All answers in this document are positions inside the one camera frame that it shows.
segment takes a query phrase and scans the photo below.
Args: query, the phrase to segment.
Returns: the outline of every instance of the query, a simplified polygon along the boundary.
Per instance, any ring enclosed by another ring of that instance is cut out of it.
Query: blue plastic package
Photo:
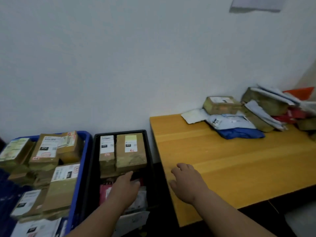
[[[264,138],[265,135],[262,131],[258,129],[248,129],[248,128],[232,128],[227,130],[216,130],[219,135],[227,140],[234,138],[245,138],[245,139],[258,139]]]

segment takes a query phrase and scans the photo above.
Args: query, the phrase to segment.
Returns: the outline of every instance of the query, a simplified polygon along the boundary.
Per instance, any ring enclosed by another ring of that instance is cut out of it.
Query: black plastic crate
[[[135,172],[132,176],[142,176],[144,179],[144,185],[147,189],[147,202],[148,211],[154,210],[158,207],[158,196],[156,187],[156,178],[154,173],[153,159],[150,152],[147,132],[145,130],[138,131],[122,131],[112,133],[96,134],[93,138],[92,154],[89,163],[89,170],[87,175],[87,184],[85,194],[83,197],[83,205],[81,209],[81,215],[79,222],[84,221],[97,207],[100,201],[100,185],[102,181],[100,179],[100,163],[99,163],[99,152],[100,152],[100,136],[113,135],[114,144],[116,144],[116,136],[124,134],[142,133],[145,144],[145,151],[147,157],[147,166],[140,169],[139,172]]]

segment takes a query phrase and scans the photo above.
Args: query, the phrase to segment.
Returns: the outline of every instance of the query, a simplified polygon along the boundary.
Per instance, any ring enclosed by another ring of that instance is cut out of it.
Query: yellow wooden tabletop
[[[226,140],[207,123],[187,124],[180,115],[151,117],[150,124],[168,181],[177,163],[191,164],[235,208],[316,184],[316,143],[292,125],[263,139]],[[169,190],[180,226],[201,220]]]

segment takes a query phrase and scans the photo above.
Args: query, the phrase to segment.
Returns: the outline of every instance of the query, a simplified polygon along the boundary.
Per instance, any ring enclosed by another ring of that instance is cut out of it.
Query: black logo on package
[[[31,232],[34,232],[36,230],[36,227],[33,227],[33,228],[30,228],[27,233],[31,233]]]
[[[72,171],[69,171],[69,172],[67,173],[67,177],[66,177],[66,179],[71,178],[71,174],[72,174]]]
[[[26,205],[26,203],[19,203],[17,208],[21,208],[21,207],[24,207]]]

